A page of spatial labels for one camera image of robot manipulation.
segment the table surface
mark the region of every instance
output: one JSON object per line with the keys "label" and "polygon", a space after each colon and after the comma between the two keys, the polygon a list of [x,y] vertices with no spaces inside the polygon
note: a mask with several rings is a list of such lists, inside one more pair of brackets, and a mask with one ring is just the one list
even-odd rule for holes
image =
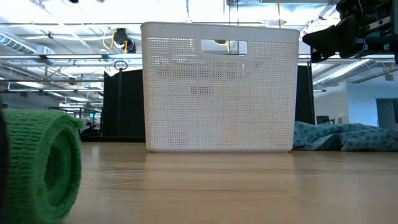
{"label": "table surface", "polygon": [[84,143],[69,223],[397,223],[398,154],[151,154]]}

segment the blue fabric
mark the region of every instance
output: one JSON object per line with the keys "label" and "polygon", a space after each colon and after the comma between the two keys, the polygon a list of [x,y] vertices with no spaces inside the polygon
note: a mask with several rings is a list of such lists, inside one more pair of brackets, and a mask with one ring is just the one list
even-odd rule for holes
{"label": "blue fabric", "polygon": [[312,125],[296,121],[293,150],[398,151],[398,130],[363,124]]}

